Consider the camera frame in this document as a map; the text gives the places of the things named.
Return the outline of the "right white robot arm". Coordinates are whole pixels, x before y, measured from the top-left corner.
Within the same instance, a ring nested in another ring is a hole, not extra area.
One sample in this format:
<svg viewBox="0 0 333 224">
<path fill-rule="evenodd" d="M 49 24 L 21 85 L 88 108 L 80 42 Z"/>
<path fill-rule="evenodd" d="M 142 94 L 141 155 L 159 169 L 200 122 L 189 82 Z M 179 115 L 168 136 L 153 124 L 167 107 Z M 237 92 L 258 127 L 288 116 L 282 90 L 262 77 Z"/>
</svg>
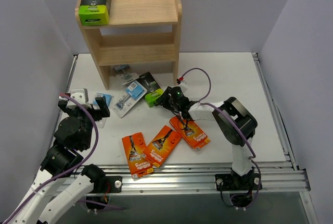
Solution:
<svg viewBox="0 0 333 224">
<path fill-rule="evenodd" d="M 253 167 L 256 154 L 251 146 L 257 120 L 235 97 L 218 103 L 192 101 L 180 86 L 167 87 L 157 99 L 156 105 L 179 114 L 187 121 L 214 121 L 226 140 L 232 145 L 232 172 L 242 177 Z"/>
</svg>

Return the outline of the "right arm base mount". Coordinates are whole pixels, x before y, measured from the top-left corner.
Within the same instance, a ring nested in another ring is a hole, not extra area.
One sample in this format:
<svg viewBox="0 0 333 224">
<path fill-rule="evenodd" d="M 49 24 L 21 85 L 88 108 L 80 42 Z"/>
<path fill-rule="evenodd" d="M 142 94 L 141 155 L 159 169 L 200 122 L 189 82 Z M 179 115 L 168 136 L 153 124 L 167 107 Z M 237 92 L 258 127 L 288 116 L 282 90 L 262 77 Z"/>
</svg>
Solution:
<svg viewBox="0 0 333 224">
<path fill-rule="evenodd" d="M 245 175 L 240 177 L 235 174 L 215 174 L 215 185 L 218 191 L 250 191 L 261 190 L 262 183 L 259 183 L 259 174 Z"/>
</svg>

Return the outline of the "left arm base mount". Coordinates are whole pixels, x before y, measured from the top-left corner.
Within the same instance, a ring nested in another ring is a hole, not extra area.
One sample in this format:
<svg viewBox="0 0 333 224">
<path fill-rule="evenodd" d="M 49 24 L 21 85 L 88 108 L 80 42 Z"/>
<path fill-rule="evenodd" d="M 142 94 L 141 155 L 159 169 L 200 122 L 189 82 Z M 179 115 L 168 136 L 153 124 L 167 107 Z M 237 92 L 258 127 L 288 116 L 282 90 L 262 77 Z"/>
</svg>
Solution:
<svg viewBox="0 0 333 224">
<path fill-rule="evenodd" d="M 80 175 L 87 176 L 89 182 L 93 184 L 93 189 L 89 193 L 108 194 L 120 193 L 122 191 L 121 176 L 108 176 L 101 168 L 94 164 L 85 166 Z"/>
</svg>

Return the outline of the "green black razor box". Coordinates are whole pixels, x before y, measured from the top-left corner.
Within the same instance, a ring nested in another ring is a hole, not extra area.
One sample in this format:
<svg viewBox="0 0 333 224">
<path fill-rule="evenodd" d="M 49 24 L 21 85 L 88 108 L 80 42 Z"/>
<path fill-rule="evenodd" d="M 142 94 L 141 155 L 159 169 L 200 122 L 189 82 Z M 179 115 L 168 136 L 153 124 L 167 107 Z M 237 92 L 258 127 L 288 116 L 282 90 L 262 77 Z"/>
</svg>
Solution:
<svg viewBox="0 0 333 224">
<path fill-rule="evenodd" d="M 81 0 L 79 18 L 83 26 L 109 24 L 111 0 Z"/>
<path fill-rule="evenodd" d="M 139 75 L 137 81 L 147 90 L 144 99 L 149 107 L 157 103 L 157 99 L 163 94 L 163 90 L 150 72 Z"/>
</svg>

